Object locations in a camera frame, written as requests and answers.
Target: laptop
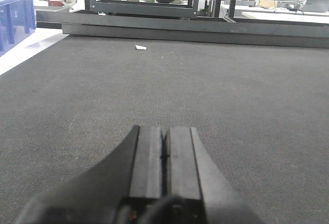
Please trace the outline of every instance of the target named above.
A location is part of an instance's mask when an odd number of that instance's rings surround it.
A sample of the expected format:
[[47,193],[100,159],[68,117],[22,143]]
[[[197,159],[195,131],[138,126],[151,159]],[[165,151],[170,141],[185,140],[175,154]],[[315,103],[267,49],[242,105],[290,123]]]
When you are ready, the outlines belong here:
[[329,0],[307,0],[302,8],[304,12],[327,12],[329,10]]

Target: cable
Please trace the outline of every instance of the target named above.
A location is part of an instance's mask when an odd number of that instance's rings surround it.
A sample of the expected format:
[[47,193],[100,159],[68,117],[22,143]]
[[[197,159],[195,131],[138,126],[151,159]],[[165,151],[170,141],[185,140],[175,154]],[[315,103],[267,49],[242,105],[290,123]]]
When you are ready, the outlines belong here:
[[152,205],[138,220],[138,224],[152,224],[156,217],[161,214],[161,212],[174,204],[181,204],[183,214],[190,218],[192,215],[188,211],[187,204],[183,198],[176,195],[166,196],[162,199],[159,199]]

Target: gray carpet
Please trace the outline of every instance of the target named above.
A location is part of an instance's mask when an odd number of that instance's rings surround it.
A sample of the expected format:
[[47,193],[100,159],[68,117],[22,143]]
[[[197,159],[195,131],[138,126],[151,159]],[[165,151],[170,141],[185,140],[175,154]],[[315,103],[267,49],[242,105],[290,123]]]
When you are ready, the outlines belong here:
[[0,76],[0,223],[133,124],[197,127],[266,223],[329,223],[328,74],[329,50],[69,36]]

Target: blue crate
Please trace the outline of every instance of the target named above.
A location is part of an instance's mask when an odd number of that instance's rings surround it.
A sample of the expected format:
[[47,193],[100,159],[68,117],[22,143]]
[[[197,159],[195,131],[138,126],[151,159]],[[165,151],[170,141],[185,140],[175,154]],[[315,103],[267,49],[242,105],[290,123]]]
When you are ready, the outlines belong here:
[[0,0],[0,56],[34,31],[33,0]]

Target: white paper scrap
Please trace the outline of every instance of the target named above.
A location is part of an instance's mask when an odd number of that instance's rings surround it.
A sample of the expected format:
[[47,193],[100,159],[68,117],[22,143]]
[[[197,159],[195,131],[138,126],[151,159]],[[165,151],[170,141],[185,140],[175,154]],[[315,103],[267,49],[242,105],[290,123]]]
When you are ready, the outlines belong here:
[[135,45],[137,50],[146,50],[146,47]]

